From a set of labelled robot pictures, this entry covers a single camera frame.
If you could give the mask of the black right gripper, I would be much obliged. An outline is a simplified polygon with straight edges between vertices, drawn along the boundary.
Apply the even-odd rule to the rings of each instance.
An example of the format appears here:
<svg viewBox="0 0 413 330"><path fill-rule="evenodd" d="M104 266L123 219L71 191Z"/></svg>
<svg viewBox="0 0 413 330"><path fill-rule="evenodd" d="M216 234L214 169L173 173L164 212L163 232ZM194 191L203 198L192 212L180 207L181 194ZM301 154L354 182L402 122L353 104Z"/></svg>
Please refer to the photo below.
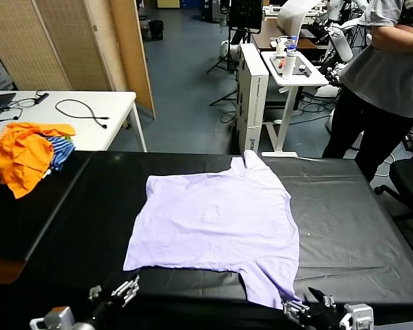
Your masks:
<svg viewBox="0 0 413 330"><path fill-rule="evenodd" d="M333 296L326 295L313 287L308 287L308 290L319 303L307 306L295 300L285 300L282 302L284 315L306 329L340 329L341 314Z"/></svg>

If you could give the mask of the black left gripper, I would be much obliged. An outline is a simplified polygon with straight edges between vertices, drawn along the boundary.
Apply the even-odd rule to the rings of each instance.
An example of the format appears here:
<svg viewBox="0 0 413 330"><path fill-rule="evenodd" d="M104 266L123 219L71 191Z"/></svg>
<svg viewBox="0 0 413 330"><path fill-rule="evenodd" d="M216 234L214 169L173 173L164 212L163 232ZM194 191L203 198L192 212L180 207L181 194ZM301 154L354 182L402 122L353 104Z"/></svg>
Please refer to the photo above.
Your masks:
<svg viewBox="0 0 413 330"><path fill-rule="evenodd" d="M140 275L134 274L129 280L126 280L118 288L116 288L111 294L111 300L100 301L93 312L88 318L85 319L85 323L92 326L106 326L109 321L118 314L123 307L125 307L138 293L139 291ZM102 292L100 285L91 287L89 289L89 300L96 302Z"/></svg>

